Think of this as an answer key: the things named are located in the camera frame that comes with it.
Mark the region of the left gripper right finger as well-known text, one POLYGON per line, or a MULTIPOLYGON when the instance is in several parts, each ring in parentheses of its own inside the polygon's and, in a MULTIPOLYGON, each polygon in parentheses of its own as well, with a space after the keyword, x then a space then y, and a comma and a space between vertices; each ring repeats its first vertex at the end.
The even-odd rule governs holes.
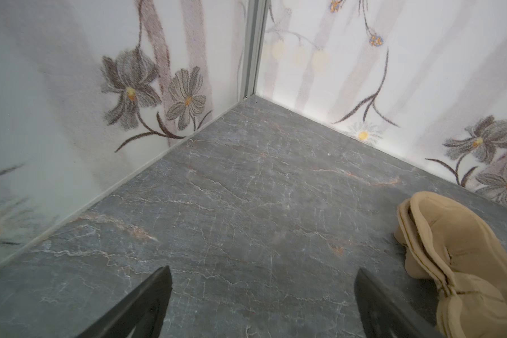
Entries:
POLYGON ((354 280, 354 296, 367 338, 442 336, 365 268, 359 268, 354 280))

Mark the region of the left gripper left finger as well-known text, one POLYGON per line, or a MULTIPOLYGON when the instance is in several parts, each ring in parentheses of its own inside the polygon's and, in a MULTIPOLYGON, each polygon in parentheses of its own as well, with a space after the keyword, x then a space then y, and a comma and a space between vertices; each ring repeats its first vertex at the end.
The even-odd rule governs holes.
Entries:
POLYGON ((170 267, 159 268, 77 337, 160 337, 172 286, 170 267))

